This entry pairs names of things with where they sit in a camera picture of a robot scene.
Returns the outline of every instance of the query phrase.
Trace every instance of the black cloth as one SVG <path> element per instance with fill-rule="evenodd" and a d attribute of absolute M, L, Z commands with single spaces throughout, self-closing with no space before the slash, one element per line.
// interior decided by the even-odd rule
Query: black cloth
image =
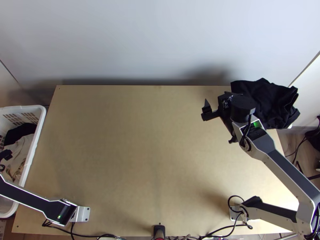
<path fill-rule="evenodd" d="M 9 130 L 4 138 L 4 146 L 14 144 L 23 136 L 33 134 L 36 131 L 36 128 L 36 124 L 24 123 L 17 128 Z"/>
<path fill-rule="evenodd" d="M 261 78 L 258 81 L 234 81 L 231 91 L 243 93 L 256 102 L 254 115 L 260 119 L 266 129 L 287 128 L 300 115 L 293 104 L 298 97 L 298 89 L 287 88 L 268 82 Z"/>

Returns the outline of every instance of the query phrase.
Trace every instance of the beige cloth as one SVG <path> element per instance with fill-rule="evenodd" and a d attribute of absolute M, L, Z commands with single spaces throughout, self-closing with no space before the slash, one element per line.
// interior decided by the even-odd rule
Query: beige cloth
<path fill-rule="evenodd" d="M 33 135 L 34 134 L 23 136 L 14 144 L 7 145 L 4 147 L 4 150 L 9 149 L 12 151 L 11 159 L 9 159 L 8 161 L 1 161 L 1 164 L 3 164 L 6 167 L 5 170 L 2 172 L 2 175 L 6 180 L 12 181 L 14 183 L 19 183 L 24 163 L 26 161 L 29 148 L 33 139 Z"/>

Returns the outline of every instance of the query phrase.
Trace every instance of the wooden table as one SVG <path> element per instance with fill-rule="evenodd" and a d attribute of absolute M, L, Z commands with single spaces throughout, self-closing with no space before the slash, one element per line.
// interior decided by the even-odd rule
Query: wooden table
<path fill-rule="evenodd" d="M 204 99 L 215 109 L 225 90 L 57 86 L 25 187 L 90 206 L 89 221 L 75 225 L 80 234 L 151 236 L 161 222 L 168 236 L 203 235 L 233 224 L 233 194 L 296 210 L 296 198 L 262 162 L 228 144 L 219 118 L 202 121 Z M 269 133 L 282 151 L 276 131 Z M 43 221 L 20 205 L 12 231 L 63 234 Z M 262 220 L 251 224 L 234 234 L 287 232 Z"/>

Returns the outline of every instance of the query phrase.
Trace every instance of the laundry basket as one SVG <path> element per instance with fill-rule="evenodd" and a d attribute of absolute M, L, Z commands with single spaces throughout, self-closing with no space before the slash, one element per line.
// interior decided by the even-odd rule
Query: laundry basket
<path fill-rule="evenodd" d="M 24 169 L 19 181 L 19 186 L 23 187 L 26 182 L 45 116 L 46 109 L 40 105 L 0 108 L 0 151 L 4 149 L 4 138 L 6 137 L 8 130 L 16 128 L 26 122 L 37 124 L 37 128 L 24 163 Z M 0 196 L 0 218 L 10 217 L 15 213 L 17 207 L 18 203 Z"/>

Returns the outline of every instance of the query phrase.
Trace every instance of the floor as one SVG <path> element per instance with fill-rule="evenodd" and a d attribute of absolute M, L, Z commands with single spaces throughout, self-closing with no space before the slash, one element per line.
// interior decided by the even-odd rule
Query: floor
<path fill-rule="evenodd" d="M 296 146 L 303 139 L 302 134 L 288 134 L 287 130 L 278 131 L 282 148 L 285 155 L 291 154 L 295 151 Z M 320 152 L 315 150 L 308 141 L 305 141 L 299 148 L 297 160 L 299 160 L 303 173 L 309 177 L 319 174 L 315 169 L 320 160 Z M 320 178 L 312 180 L 314 185 L 320 188 Z M 51 235 L 36 235 L 36 234 L 15 234 L 11 233 L 14 218 L 7 219 L 6 229 L 3 240 L 70 240 L 70 236 L 51 236 Z M 282 236 L 291 235 L 292 233 L 282 234 Z M 280 238 L 279 234 L 260 234 L 260 235 L 238 235 L 230 236 L 229 239 L 243 239 L 243 240 L 274 240 Z M 150 237 L 129 237 L 127 240 L 150 240 Z"/>

